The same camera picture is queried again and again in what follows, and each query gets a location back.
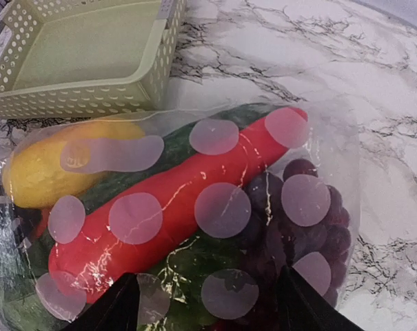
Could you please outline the green perforated plastic basket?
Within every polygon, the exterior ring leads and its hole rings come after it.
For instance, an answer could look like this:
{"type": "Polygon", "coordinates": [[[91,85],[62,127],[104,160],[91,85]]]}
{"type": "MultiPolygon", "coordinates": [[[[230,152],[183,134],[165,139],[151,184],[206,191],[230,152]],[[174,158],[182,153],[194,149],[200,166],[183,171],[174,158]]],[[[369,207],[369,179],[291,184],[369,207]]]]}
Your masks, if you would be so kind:
{"type": "Polygon", "coordinates": [[[0,117],[158,110],[184,1],[11,1],[0,12],[0,117]]]}

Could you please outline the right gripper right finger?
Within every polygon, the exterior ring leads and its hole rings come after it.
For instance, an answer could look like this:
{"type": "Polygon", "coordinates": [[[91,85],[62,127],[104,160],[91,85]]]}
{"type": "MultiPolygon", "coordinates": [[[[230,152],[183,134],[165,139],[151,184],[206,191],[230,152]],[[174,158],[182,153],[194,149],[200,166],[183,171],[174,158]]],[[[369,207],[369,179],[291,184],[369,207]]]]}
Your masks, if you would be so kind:
{"type": "Polygon", "coordinates": [[[289,331],[358,331],[358,326],[337,312],[295,269],[283,266],[276,284],[278,321],[289,331]]]}

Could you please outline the clear dotted zip bag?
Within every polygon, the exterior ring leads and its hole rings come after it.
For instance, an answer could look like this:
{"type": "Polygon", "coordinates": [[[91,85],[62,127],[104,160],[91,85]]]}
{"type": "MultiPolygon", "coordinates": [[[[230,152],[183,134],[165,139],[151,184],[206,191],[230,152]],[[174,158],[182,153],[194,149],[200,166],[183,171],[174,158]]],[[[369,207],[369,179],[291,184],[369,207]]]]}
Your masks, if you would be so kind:
{"type": "Polygon", "coordinates": [[[144,112],[0,146],[0,330],[355,330],[354,120],[144,112]]]}

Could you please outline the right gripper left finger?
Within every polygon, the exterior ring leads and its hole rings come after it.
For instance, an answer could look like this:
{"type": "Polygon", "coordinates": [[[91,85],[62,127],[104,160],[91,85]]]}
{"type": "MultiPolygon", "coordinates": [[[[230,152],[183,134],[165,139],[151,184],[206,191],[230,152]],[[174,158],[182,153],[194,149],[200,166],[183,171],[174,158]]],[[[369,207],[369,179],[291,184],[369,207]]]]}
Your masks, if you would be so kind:
{"type": "Polygon", "coordinates": [[[136,274],[127,272],[62,331],[136,330],[138,314],[139,282],[136,274]]]}

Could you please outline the fake red carrot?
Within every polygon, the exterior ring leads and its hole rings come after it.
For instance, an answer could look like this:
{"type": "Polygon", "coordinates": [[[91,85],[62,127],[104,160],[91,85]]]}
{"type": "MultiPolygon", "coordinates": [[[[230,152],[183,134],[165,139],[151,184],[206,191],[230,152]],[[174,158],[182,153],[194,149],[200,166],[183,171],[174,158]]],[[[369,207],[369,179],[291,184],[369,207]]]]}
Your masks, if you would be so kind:
{"type": "Polygon", "coordinates": [[[88,215],[85,234],[52,248],[50,275],[68,275],[85,289],[87,301],[94,303],[111,281],[126,272],[147,271],[196,232],[196,199],[209,185],[228,183],[240,188],[286,152],[287,148],[270,136],[262,119],[251,123],[240,132],[238,146],[232,151],[221,156],[197,153],[124,190],[88,215]],[[158,234],[145,243],[124,243],[111,232],[110,218],[120,221],[121,206],[138,193],[147,193],[159,202],[162,224],[158,234]]]}

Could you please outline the fake green leafy vegetable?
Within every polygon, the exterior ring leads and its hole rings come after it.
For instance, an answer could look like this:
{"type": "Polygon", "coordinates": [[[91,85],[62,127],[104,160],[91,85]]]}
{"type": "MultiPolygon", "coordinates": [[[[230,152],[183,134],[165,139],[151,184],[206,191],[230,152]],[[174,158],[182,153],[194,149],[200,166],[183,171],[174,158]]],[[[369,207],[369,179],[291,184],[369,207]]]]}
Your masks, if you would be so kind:
{"type": "MultiPolygon", "coordinates": [[[[154,322],[141,322],[138,330],[205,330],[218,321],[202,304],[204,280],[215,272],[239,268],[243,252],[231,239],[214,239],[197,232],[148,273],[171,295],[167,314],[154,322]]],[[[69,320],[55,317],[41,303],[31,279],[15,281],[5,295],[3,312],[14,330],[61,330],[69,320]]]]}

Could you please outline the fake green cucumber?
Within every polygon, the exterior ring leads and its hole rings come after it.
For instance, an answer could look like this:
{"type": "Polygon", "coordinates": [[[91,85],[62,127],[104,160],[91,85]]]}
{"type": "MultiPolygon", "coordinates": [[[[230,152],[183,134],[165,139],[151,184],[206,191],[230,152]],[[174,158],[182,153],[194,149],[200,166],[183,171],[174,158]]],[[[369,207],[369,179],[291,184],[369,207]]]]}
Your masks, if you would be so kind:
{"type": "MultiPolygon", "coordinates": [[[[209,118],[232,121],[242,130],[275,109],[276,107],[270,104],[249,103],[222,110],[209,118]]],[[[189,135],[195,125],[195,122],[191,122],[166,135],[163,138],[164,151],[151,168],[140,172],[112,172],[83,193],[79,199],[85,208],[85,213],[91,214],[124,190],[169,170],[194,155],[196,151],[190,145],[189,135]]]]}

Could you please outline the fake yellow lemon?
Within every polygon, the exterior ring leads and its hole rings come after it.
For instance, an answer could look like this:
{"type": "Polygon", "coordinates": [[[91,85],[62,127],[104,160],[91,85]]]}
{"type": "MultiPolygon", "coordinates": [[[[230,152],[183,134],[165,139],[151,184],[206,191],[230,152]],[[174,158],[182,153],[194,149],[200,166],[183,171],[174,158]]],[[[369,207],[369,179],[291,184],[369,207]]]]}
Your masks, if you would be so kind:
{"type": "Polygon", "coordinates": [[[76,173],[61,167],[61,152],[69,141],[108,138],[140,139],[145,132],[129,121],[83,121],[49,137],[15,149],[3,169],[2,184],[6,194],[20,208],[43,209],[65,195],[80,196],[110,174],[76,173]]]}

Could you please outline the fake purple grapes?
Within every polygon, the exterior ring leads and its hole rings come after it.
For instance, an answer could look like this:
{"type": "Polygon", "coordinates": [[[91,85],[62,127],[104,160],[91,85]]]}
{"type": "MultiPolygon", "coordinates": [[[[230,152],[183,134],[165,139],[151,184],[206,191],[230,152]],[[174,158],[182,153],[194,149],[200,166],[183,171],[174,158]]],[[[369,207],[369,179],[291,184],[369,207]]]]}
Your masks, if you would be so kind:
{"type": "Polygon", "coordinates": [[[352,244],[350,215],[343,205],[342,194],[327,185],[330,205],[324,218],[314,225],[294,223],[283,207],[282,188],[295,175],[312,179],[318,177],[318,170],[307,159],[293,159],[285,166],[282,176],[264,172],[245,187],[252,215],[237,239],[238,246],[246,251],[242,267],[257,282],[261,294],[268,297],[283,265],[294,265],[308,254],[318,252],[331,271],[329,288],[323,297],[336,306],[352,244]]]}

